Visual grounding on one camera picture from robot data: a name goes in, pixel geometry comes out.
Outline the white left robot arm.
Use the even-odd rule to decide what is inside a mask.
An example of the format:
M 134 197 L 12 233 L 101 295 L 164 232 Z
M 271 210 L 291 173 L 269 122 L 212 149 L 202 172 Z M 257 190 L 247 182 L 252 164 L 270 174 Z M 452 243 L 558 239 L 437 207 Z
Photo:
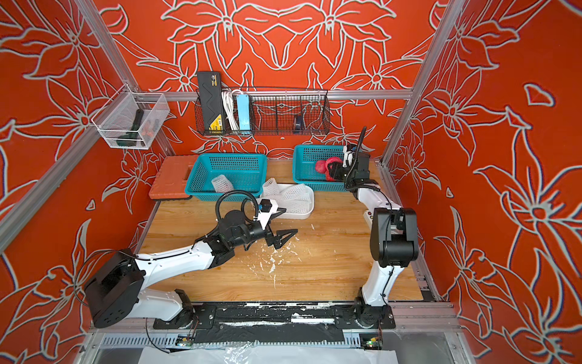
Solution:
M 191 271 L 205 271 L 232 259 L 237 247 L 248 249 L 264 240 L 280 249 L 296 229 L 272 231 L 271 220 L 281 208 L 256 212 L 247 218 L 242 209 L 217 219 L 214 229 L 193 245 L 161 253 L 133 254 L 116 250 L 83 286 L 92 324 L 111 327 L 124 319 L 154 319 L 156 329 L 185 329 L 196 323 L 196 311 L 185 291 L 156 291 L 152 286 Z

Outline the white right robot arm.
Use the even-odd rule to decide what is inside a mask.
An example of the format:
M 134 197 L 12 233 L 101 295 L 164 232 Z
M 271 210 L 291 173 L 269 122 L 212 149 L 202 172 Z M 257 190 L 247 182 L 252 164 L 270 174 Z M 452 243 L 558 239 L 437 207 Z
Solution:
M 393 203 L 370 178 L 368 166 L 369 155 L 356 151 L 345 152 L 342 159 L 326 164 L 330 177 L 342 182 L 371 213 L 369 246 L 374 263 L 351 314 L 351 319 L 365 329 L 382 323 L 396 280 L 420 253 L 415 211 Z

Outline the white foam net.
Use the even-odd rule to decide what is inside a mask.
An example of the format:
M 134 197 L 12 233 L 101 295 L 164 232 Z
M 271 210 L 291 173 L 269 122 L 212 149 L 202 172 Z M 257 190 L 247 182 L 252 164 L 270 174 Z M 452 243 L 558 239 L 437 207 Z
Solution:
M 294 184 L 285 187 L 280 192 L 279 206 L 286 208 L 290 214 L 308 214 L 312 211 L 313 191 L 304 184 Z
M 274 177 L 266 180 L 262 185 L 262 196 L 263 197 L 274 197 L 280 195 L 280 187 Z

